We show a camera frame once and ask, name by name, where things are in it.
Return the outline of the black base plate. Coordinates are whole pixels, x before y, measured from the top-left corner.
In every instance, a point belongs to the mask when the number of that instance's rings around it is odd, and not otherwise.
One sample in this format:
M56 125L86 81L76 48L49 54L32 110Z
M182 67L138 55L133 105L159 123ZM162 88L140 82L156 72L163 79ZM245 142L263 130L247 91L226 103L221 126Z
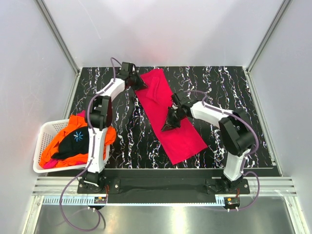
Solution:
M108 190L96 195L107 193L112 204L157 204L208 203L216 200L215 195L250 194L244 178L237 190L214 192L210 186L222 175L222 169L107 169L104 176Z

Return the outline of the right aluminium frame post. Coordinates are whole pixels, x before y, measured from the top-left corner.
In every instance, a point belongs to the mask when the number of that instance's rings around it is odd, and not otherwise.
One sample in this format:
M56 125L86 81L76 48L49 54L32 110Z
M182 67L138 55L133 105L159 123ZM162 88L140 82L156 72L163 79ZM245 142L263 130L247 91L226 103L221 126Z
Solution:
M281 22L283 16L287 12L289 6L291 5L292 0L283 0L281 5L279 6L277 12L275 13L275 16L273 20L271 21L266 33L264 34L264 37L262 38L258 48L256 49L251 61L249 62L248 66L246 67L247 73L251 73L252 69L256 65L259 57L261 56L262 52L264 51L266 45L270 41L273 33L277 29L279 23Z

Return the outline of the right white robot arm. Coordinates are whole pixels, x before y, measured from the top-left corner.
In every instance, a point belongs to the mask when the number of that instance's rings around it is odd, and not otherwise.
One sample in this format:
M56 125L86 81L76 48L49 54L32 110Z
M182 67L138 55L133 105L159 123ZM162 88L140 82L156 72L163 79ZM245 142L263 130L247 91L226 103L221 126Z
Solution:
M224 110L207 104L206 98L207 94L198 90L172 94L173 103L161 130L180 128L186 118L199 119L217 127L228 155L221 179L210 188L216 193L233 193L242 183L245 161L248 155L257 151L259 140L243 109Z

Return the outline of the white plastic laundry basket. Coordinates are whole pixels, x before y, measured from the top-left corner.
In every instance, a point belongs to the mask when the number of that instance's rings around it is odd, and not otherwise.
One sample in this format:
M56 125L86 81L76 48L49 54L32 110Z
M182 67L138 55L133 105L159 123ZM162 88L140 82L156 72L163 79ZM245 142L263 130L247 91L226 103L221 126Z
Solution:
M58 171L65 171L65 170L72 170L72 169L80 169L84 168L86 164L78 164L78 165L66 165L62 167L53 167L44 169L41 167L40 160L42 158L43 151L48 147L48 145L52 142L55 136L64 129L73 115L70 116L69 119L62 119L56 121L50 121L42 125L39 136L37 139L34 159L33 159L33 170L36 173L50 173L50 172L58 172Z

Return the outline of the aluminium rail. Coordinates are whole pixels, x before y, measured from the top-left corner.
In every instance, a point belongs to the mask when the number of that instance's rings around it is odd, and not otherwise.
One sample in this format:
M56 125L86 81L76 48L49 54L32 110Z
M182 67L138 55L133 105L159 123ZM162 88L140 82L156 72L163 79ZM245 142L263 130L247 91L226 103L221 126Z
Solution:
M246 177L230 192L216 186L217 178L202 177L112 177L103 189L71 181L70 177L39 177L32 191L46 204L108 206L224 206L226 200L256 197L294 197L296 190L288 177Z

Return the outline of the aluminium frame post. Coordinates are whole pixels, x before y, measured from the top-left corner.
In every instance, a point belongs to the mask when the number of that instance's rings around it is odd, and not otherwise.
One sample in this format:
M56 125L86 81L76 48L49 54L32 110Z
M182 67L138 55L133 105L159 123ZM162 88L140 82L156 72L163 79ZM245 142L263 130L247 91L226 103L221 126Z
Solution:
M35 4L37 5L39 11L41 12L45 22L47 23L52 35L54 36L57 44L59 45L63 55L65 56L67 62L69 63L73 72L77 75L80 71L79 67L77 66L73 56L71 55L68 46L66 45L58 27L55 23L52 14L50 13L45 1L43 0L34 0Z
M259 57L261 56L262 52L264 51L266 45L270 41L273 33L277 29L279 23L281 22L283 16L287 12L289 6L291 5L292 0L283 0L281 5L279 6L277 12L275 13L275 16L273 20L271 21L266 33L264 34L264 37L262 38L258 48L256 49L251 61L249 62L248 66L246 67L247 73L251 73L252 69L256 65Z

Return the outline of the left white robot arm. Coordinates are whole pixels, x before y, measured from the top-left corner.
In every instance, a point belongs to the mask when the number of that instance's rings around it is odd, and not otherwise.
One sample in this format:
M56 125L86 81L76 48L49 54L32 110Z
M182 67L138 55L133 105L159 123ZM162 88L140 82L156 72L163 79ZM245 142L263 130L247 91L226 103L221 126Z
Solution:
M85 114L89 133L89 152L86 169L79 181L78 192L96 194L108 190L104 168L108 162L110 145L105 142L113 119L113 100L127 88L134 91L148 88L133 63L122 62L118 72L100 91L91 97Z

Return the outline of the left aluminium frame post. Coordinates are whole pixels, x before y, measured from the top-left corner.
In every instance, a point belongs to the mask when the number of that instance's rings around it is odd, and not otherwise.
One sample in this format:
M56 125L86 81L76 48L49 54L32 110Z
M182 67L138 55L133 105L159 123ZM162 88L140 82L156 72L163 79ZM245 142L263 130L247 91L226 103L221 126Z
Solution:
M63 55L65 56L67 62L69 63L73 72L77 75L80 71L79 67L77 66L73 56L71 55L68 46L66 45L58 27L55 23L52 14L50 13L45 1L43 0L34 0L35 4L37 5L39 11L41 12L45 22L47 23L52 35L54 36L57 44L59 45Z

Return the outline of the black t shirt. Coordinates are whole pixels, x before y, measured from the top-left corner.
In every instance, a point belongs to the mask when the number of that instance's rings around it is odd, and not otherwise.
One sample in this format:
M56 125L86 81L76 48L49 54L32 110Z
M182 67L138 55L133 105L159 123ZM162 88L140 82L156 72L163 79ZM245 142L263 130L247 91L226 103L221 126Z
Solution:
M89 151L89 132L88 127L75 129L68 134L58 145L58 152L51 158L65 160L79 154L87 154Z

